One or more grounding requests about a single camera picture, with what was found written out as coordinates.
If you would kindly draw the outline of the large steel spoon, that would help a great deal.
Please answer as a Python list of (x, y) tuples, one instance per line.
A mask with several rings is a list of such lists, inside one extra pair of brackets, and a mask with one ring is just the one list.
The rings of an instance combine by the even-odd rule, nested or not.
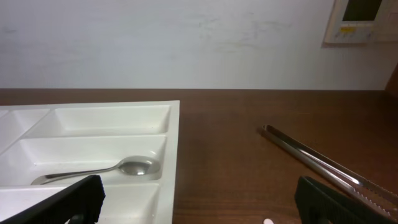
[(118, 170), (122, 174), (132, 176), (151, 175), (158, 173), (158, 171), (160, 171), (160, 168), (161, 164), (156, 159), (146, 156), (130, 156), (122, 159), (116, 165), (109, 168), (42, 175), (34, 179), (31, 184), (44, 185), (63, 179), (69, 179), (83, 175), (100, 174), (103, 172), (111, 172), (114, 170)]

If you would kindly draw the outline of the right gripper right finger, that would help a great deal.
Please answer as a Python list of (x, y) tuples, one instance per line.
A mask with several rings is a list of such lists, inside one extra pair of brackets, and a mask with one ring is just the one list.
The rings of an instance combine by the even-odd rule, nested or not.
[(394, 224), (308, 176), (299, 177), (294, 199), (302, 224)]

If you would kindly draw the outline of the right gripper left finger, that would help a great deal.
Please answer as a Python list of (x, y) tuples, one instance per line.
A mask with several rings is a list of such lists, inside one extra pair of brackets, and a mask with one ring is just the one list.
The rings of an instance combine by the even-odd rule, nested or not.
[(89, 175), (2, 224), (95, 224), (106, 194), (99, 175)]

